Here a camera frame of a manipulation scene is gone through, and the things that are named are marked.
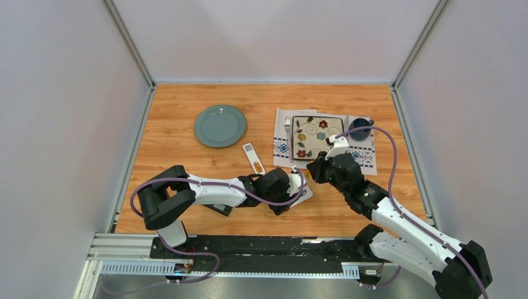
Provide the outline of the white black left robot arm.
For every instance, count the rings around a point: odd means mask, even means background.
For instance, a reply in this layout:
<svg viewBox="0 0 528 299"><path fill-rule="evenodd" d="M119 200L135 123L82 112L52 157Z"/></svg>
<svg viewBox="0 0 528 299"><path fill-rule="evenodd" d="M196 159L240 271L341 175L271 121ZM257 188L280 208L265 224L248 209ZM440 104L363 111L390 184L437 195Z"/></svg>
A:
<svg viewBox="0 0 528 299"><path fill-rule="evenodd" d="M233 179L201 178L175 165L133 191L132 210L143 218L147 230L155 230L166 243L166 250L181 259L190 251L183 213L195 205L256 207L265 203L287 210L303 194L307 179L297 168L286 173L276 168L266 174Z"/></svg>

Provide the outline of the short white remote control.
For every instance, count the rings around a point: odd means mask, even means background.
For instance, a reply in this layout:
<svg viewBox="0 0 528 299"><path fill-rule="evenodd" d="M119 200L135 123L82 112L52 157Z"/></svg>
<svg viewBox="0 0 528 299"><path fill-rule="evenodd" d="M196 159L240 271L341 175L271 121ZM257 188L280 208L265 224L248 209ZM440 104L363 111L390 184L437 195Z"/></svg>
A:
<svg viewBox="0 0 528 299"><path fill-rule="evenodd" d="M303 188L303 194L300 196L300 198L297 201L293 202L290 205L290 207L295 207L298 204L304 202L305 200L311 198L312 196L313 196L313 192L312 192L311 188L309 186L305 186Z"/></svg>

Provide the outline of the long white remote control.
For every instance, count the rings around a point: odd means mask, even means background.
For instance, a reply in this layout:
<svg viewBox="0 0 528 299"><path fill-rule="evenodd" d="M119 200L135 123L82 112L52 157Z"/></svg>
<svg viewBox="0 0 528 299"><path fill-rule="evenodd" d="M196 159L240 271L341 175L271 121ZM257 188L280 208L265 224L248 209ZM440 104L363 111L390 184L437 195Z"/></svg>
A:
<svg viewBox="0 0 528 299"><path fill-rule="evenodd" d="M244 153L246 154L246 157L248 158L248 161L249 161L249 163L250 163L250 166L251 166L252 169L253 169L253 172L254 172L255 174L261 174L261 175L264 175L264 174L266 173L265 168L263 167L262 162L260 161L260 159L259 159L259 157L258 157L256 151L254 150L252 144L251 144L251 143L244 144L244 145L242 146L242 148L243 148L243 150L244 150ZM256 162L258 162L258 163L261 164L261 166L262 166L262 168L263 168L263 172L262 172L262 173L257 173L257 172L255 171L255 167L254 167L253 164L256 163Z"/></svg>

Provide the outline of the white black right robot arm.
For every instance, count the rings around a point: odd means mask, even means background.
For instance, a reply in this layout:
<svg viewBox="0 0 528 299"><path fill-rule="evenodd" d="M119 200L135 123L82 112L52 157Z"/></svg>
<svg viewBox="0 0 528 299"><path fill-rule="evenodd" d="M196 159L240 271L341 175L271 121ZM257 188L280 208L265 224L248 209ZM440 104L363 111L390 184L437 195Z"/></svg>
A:
<svg viewBox="0 0 528 299"><path fill-rule="evenodd" d="M318 184L329 183L356 213L372 221L356 236L356 255L396 263L428 282L440 298L479 298L493 281L484 249L464 244L423 222L365 179L349 154L326 159L321 152L307 165Z"/></svg>

